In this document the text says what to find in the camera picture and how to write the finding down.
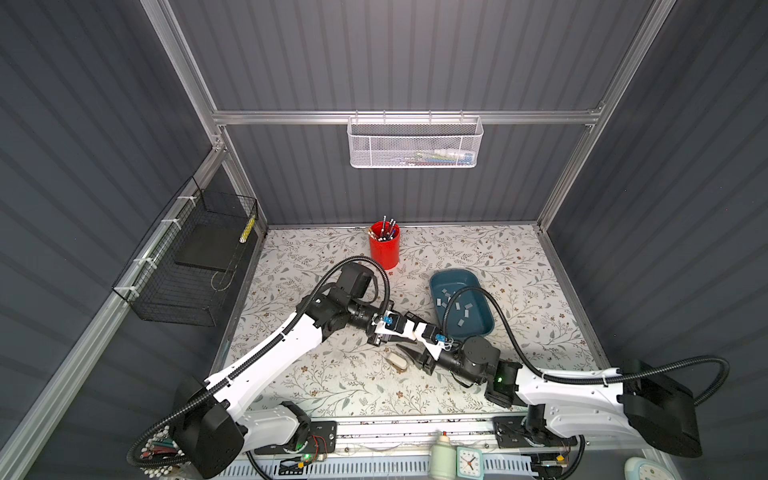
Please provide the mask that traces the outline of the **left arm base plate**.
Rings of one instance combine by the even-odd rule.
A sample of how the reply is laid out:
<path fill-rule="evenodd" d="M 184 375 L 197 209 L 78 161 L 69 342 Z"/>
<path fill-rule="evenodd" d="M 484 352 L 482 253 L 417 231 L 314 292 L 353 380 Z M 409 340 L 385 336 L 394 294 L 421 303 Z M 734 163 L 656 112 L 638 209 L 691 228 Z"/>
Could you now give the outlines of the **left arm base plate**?
<path fill-rule="evenodd" d="M 254 451 L 256 455 L 329 454 L 336 448 L 338 423 L 311 421 L 307 428 L 300 427 L 287 444 L 268 445 Z"/>

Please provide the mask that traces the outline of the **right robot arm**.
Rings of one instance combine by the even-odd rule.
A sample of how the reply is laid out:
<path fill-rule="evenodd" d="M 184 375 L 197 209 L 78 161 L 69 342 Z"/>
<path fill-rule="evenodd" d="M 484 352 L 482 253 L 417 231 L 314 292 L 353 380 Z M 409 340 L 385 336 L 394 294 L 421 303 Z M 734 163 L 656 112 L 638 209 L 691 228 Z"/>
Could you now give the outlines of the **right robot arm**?
<path fill-rule="evenodd" d="M 621 373 L 626 383 L 610 383 L 617 370 L 546 371 L 536 375 L 483 337 L 468 338 L 451 351 L 428 349 L 402 352 L 422 371 L 442 368 L 461 383 L 478 384 L 487 401 L 504 408 L 524 406 L 524 436 L 535 445 L 576 437 L 643 440 L 670 455 L 698 458 L 702 454 L 694 395 L 665 374 L 641 378 L 646 364 L 631 361 Z"/>

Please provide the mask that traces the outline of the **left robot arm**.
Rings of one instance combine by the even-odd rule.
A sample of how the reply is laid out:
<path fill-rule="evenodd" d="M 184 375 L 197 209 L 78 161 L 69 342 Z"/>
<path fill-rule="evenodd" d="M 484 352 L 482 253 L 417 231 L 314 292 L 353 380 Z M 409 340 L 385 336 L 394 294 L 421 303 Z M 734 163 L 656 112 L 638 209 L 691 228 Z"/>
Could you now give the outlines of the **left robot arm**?
<path fill-rule="evenodd" d="M 311 421 L 294 402 L 261 413 L 249 407 L 296 360 L 339 330 L 359 328 L 372 344 L 428 338 L 425 323 L 394 311 L 390 286 L 383 287 L 379 304 L 365 300 L 374 275 L 383 271 L 365 256 L 337 263 L 286 321 L 242 358 L 203 381 L 183 381 L 170 418 L 161 426 L 180 449 L 171 465 L 191 466 L 201 478 L 211 479 L 248 451 L 267 446 L 302 450 Z"/>

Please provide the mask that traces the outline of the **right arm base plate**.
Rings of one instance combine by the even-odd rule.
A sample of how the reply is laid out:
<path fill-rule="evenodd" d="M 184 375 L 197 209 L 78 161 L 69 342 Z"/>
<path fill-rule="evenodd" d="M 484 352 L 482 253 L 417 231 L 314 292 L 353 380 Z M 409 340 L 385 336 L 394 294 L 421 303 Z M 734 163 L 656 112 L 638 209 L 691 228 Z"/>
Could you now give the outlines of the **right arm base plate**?
<path fill-rule="evenodd" d="M 579 443 L 576 436 L 562 438 L 546 429 L 528 427 L 526 416 L 495 416 L 491 421 L 493 433 L 500 448 L 560 447 L 570 449 Z"/>

